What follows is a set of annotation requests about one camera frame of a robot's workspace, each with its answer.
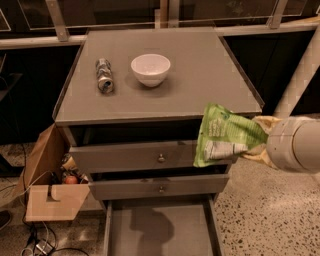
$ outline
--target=green snack bag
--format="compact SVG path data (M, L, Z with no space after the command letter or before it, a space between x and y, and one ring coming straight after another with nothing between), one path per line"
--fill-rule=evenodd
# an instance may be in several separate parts
M209 103L202 119L193 165L213 165L264 144L267 139L268 135L256 122Z

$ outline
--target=terrazzo floor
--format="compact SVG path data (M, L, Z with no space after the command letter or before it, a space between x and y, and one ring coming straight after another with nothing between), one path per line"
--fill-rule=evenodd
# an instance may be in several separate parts
M0 153L19 165L21 156L12 153L15 150L10 147L1 146ZM215 202L226 256L320 255L320 173L289 173L240 158L230 176ZM32 255L29 251L21 254L30 235L21 221L24 207L19 197L12 197L14 186L3 190L17 181L0 178L0 207L13 215L11 223L0 231L0 255L5 256ZM74 221L45 224L55 232L58 248L102 254L105 215L101 210L80 212ZM38 237L45 238L43 223L36 225ZM53 244L53 234L49 234ZM54 255L85 254L69 250Z

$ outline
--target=spray can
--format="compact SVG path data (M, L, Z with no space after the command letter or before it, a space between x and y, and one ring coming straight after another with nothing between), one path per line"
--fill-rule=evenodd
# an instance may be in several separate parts
M100 58L96 61L98 88L101 93L110 93L114 89L111 64L107 59Z

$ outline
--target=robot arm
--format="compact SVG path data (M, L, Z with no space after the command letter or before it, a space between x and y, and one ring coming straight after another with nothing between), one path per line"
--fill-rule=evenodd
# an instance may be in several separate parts
M282 170L320 170L320 120L289 117L280 121L269 134L267 153Z

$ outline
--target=cabinet top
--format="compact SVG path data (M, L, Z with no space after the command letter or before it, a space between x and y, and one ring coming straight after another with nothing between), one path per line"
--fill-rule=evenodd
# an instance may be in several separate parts
M166 56L171 69L155 88L140 84L131 61ZM101 94L95 63L111 63L114 92ZM201 118L207 103L240 114L261 107L212 28L90 31L55 122L58 126Z

